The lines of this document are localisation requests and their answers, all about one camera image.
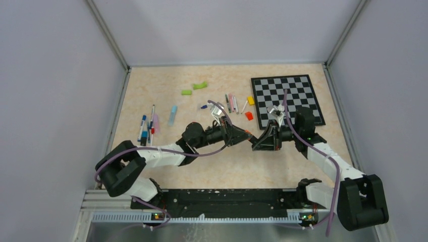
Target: floor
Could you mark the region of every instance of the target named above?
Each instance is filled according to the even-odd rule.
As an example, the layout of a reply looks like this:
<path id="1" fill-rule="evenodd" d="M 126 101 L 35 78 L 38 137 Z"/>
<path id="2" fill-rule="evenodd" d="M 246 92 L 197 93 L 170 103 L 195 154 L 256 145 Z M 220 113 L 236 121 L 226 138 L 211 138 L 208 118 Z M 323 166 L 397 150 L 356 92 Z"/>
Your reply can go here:
<path id="1" fill-rule="evenodd" d="M 326 125 L 316 128 L 330 146 L 351 163 L 337 113 L 321 64 L 304 65 L 241 65 L 241 66 L 179 66 L 132 68 L 129 84 L 114 138 L 113 147 L 123 140 L 137 143 L 143 114 L 150 117 L 152 105 L 159 116 L 160 133 L 154 145 L 176 142 L 190 122 L 210 126 L 209 109 L 197 110 L 198 104 L 208 99 L 225 103 L 225 93 L 233 93 L 241 109 L 247 96 L 252 95 L 250 79 L 254 77 L 308 74 Z M 208 82 L 208 87 L 194 90 L 191 96 L 182 96 L 181 90 L 191 84 Z M 174 125 L 167 125 L 171 108 L 178 106 Z M 255 106 L 248 106 L 255 117 Z M 248 121 L 243 114 L 230 114 L 234 125 L 259 136 L 256 117 Z M 199 149 L 208 153 L 223 143 Z M 209 157 L 199 157 L 193 163 L 146 169 L 144 177 L 153 178 L 164 189 L 177 188 L 295 188 L 302 178 L 318 178 L 333 186 L 333 182 L 312 162 L 294 148 L 294 143 L 283 143 L 281 151 L 251 151 L 251 144 L 243 142 Z"/>

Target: orange object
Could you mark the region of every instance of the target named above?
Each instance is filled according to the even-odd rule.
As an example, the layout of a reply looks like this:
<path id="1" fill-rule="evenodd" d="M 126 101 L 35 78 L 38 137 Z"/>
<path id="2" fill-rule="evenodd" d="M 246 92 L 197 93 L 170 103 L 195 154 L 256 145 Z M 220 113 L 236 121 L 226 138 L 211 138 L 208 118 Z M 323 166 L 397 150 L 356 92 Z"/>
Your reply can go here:
<path id="1" fill-rule="evenodd" d="M 245 116 L 247 116 L 248 121 L 253 120 L 253 114 L 251 112 L 246 112 Z"/>

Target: yellow block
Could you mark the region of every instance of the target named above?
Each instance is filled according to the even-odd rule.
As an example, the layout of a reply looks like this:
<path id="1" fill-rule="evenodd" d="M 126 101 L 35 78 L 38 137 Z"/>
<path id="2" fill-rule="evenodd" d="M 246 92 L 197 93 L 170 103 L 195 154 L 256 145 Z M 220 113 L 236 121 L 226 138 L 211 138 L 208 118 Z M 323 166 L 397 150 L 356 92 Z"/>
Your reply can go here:
<path id="1" fill-rule="evenodd" d="M 254 105 L 254 99 L 253 99 L 253 97 L 247 97 L 247 100 L 248 100 L 248 104 Z"/>

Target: table top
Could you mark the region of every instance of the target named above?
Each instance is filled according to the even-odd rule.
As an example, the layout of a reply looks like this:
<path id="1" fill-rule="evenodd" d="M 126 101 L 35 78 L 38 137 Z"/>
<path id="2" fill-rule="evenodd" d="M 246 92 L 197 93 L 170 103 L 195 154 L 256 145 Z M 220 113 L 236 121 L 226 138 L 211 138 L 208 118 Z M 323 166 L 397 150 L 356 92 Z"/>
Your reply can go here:
<path id="1" fill-rule="evenodd" d="M 351 164 L 345 139 L 328 88 L 321 64 L 303 65 L 239 65 L 239 66 L 176 66 L 132 68 L 120 113 L 113 147 L 123 140 L 137 145 L 141 117 L 151 115 L 152 105 L 159 116 L 160 132 L 155 134 L 153 145 L 175 143 L 186 126 L 198 122 L 204 128 L 211 126 L 209 109 L 197 110 L 198 104 L 208 99 L 225 104 L 225 94 L 233 93 L 241 109 L 252 95 L 251 78 L 308 74 L 326 125 L 316 132 Z M 193 90 L 182 96 L 181 90 L 192 89 L 192 84 L 208 82 L 208 87 Z M 178 106 L 175 122 L 167 125 L 173 105 Z M 250 131 L 256 137 L 258 129 L 255 106 L 247 106 L 254 119 L 244 114 L 229 114 L 234 125 Z M 223 142 L 198 149 L 200 154 L 214 151 Z M 237 188 L 295 188 L 303 178 L 318 178 L 333 186 L 333 182 L 314 163 L 306 160 L 294 147 L 294 142 L 283 142 L 280 151 L 251 151 L 249 142 L 228 147 L 221 153 L 199 157 L 181 167 L 163 166 L 145 169 L 142 176 L 153 178 L 164 189 L 237 189 Z"/>

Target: chessboard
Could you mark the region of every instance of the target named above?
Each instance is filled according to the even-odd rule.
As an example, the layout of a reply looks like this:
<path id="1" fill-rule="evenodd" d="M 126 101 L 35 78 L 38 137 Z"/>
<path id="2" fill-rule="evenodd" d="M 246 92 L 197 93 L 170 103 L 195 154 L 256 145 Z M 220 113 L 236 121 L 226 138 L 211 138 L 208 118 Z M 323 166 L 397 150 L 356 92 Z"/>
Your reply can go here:
<path id="1" fill-rule="evenodd" d="M 316 126 L 326 124 L 309 75 L 251 78 L 251 85 L 256 106 L 258 126 L 261 130 L 266 128 L 269 119 L 274 119 L 274 117 L 267 112 L 267 107 L 282 104 L 284 89 L 288 90 L 287 106 L 292 124 L 294 124 L 296 109 L 302 106 L 309 107 L 313 110 Z M 288 126 L 285 117 L 282 126 Z"/>

